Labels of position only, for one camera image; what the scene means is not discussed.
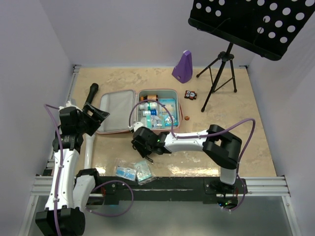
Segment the black handled scissors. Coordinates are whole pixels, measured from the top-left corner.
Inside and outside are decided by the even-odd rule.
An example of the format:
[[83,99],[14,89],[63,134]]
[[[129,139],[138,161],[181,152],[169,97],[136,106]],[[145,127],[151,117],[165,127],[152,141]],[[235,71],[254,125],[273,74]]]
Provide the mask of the black handled scissors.
[[145,155],[144,157],[146,160],[148,160],[152,165],[154,164],[153,159],[151,159],[150,157],[148,157],[147,155]]

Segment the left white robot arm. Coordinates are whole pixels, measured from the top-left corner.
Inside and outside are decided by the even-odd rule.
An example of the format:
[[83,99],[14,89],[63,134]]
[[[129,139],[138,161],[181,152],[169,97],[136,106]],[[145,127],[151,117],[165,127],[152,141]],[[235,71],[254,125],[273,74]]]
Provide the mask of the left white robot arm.
[[81,236],[89,194],[98,192],[102,181],[95,168],[77,174],[75,169],[84,134],[93,135],[110,114],[88,102],[82,109],[71,102],[57,109],[60,122],[53,122],[53,180],[44,210],[36,213],[35,223],[45,236]]

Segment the white green bottle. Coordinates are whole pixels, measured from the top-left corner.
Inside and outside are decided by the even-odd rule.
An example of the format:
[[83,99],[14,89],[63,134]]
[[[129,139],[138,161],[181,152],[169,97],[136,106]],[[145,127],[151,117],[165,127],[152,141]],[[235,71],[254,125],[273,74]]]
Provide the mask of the white green bottle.
[[139,109],[145,110],[145,111],[156,110],[157,107],[158,107],[158,104],[155,102],[145,102],[145,103],[139,104]]

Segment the large blue packet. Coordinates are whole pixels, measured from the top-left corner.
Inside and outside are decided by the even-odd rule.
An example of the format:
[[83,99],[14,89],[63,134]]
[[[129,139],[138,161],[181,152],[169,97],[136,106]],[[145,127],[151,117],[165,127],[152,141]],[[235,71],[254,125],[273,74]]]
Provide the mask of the large blue packet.
[[165,126],[171,126],[172,123],[169,113],[172,116],[174,127],[177,126],[176,100],[174,98],[161,98],[159,102],[162,104],[162,106],[159,105],[159,116],[163,118]]

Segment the brown medicine bottle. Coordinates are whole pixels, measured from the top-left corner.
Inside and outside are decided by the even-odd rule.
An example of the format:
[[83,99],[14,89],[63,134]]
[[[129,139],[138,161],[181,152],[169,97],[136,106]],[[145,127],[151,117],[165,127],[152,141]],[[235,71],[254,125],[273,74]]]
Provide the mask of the brown medicine bottle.
[[158,101],[158,96],[157,95],[145,95],[145,96],[140,97],[140,101],[145,101],[145,100]]

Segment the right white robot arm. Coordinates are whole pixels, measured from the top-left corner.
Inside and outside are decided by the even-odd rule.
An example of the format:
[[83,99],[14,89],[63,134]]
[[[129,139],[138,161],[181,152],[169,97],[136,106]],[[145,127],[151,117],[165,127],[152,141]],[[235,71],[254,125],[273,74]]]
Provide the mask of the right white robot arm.
[[149,161],[152,153],[163,155],[180,151],[199,151],[207,154],[220,166],[219,187],[224,193],[231,193],[236,187],[237,166],[242,140],[218,125],[195,133],[156,134],[144,124],[133,125],[132,147]]

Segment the white blue small bottle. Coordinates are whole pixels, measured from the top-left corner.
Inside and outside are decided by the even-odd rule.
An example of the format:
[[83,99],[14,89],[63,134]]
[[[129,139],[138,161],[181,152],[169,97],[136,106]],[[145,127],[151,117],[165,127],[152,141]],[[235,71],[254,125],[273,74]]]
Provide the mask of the white blue small bottle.
[[157,115],[157,110],[143,110],[142,111],[142,116],[156,116]]

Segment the teal topped zip bag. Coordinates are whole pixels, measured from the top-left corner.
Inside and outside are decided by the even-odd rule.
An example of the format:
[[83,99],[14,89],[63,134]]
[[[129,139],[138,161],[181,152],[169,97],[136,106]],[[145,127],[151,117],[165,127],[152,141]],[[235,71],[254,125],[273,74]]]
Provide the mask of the teal topped zip bag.
[[163,118],[155,115],[146,116],[146,127],[150,129],[162,129],[165,128]]

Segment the pink medicine kit case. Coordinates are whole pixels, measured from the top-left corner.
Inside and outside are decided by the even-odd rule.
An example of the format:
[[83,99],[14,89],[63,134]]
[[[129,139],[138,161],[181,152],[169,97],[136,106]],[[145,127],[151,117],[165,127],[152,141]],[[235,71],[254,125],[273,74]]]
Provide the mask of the pink medicine kit case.
[[[158,101],[140,101],[141,96],[145,95],[157,95]],[[115,91],[106,93],[101,97],[100,100],[100,109],[110,113],[105,121],[101,124],[100,128],[97,130],[98,134],[114,134],[114,133],[123,133],[129,131],[129,126],[135,122],[142,122],[146,127],[146,117],[142,116],[142,111],[139,109],[139,104],[145,102],[155,102],[157,103],[157,116],[159,116],[159,105],[162,104],[159,102],[161,98],[174,98],[176,100],[176,109],[177,109],[177,119],[178,125],[173,127],[174,130],[177,130],[180,126],[180,123],[183,119],[183,113],[181,105],[179,102],[178,94],[173,89],[145,89],[139,92],[136,92],[132,89]],[[171,122],[173,122],[172,116],[169,113]],[[169,131],[171,126],[165,126],[162,129],[152,129],[155,133],[161,131]]]

